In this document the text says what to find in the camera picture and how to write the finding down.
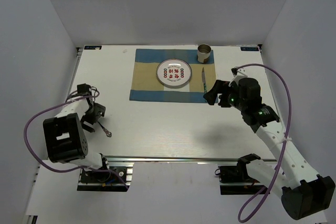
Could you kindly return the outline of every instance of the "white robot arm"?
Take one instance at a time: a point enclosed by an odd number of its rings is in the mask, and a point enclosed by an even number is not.
[[[77,86],[77,97],[92,96],[91,86]],[[105,107],[92,98],[74,101],[55,117],[43,122],[48,157],[53,162],[72,163],[85,170],[108,169],[106,158],[91,151],[83,130],[94,132],[92,125],[105,114]]]
[[[209,105],[214,105],[218,94],[222,108],[235,107],[241,111],[244,122],[263,140],[278,160],[283,141],[286,142],[281,168],[272,192],[277,195],[288,215],[301,219],[329,207],[335,189],[334,181],[322,177],[311,167],[294,146],[285,138],[285,129],[275,111],[263,104],[258,81],[249,78],[243,68],[232,69],[232,81],[217,80],[213,88],[204,95]],[[274,176],[274,169],[266,165],[256,154],[246,155],[238,160],[237,170],[245,179],[256,179],[268,187]]]

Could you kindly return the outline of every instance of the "blue and beige placemat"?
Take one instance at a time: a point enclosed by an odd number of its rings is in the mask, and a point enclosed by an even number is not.
[[[168,59],[181,59],[192,69],[189,83],[180,89],[165,87],[156,77],[158,65]],[[197,50],[137,49],[130,93],[131,101],[205,103],[203,98],[202,69],[205,72],[207,90],[216,81],[214,52],[207,63],[197,61]]]

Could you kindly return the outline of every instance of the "cup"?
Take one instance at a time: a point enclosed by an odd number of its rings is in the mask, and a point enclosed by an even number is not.
[[[209,59],[211,47],[207,44],[201,44],[197,48],[197,60],[200,63],[206,63]]]

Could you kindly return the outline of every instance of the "white table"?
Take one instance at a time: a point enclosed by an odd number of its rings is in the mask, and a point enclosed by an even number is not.
[[[98,125],[86,133],[91,150],[116,156],[239,158],[256,153],[274,158],[266,145],[243,122],[234,108],[200,103],[130,101],[135,50],[196,49],[192,46],[102,46],[84,50],[72,90],[81,83],[100,91],[97,102],[106,107],[101,123],[112,132],[107,138]],[[213,47],[217,79],[231,80],[231,68],[262,63],[260,52],[240,47]],[[263,102],[275,109],[264,68],[245,69],[258,80]],[[171,111],[180,111],[176,117]]]

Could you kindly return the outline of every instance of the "plate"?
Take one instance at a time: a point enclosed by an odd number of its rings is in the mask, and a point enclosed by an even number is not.
[[[169,88],[181,88],[192,75],[191,67],[183,60],[169,59],[162,61],[156,69],[158,80]]]

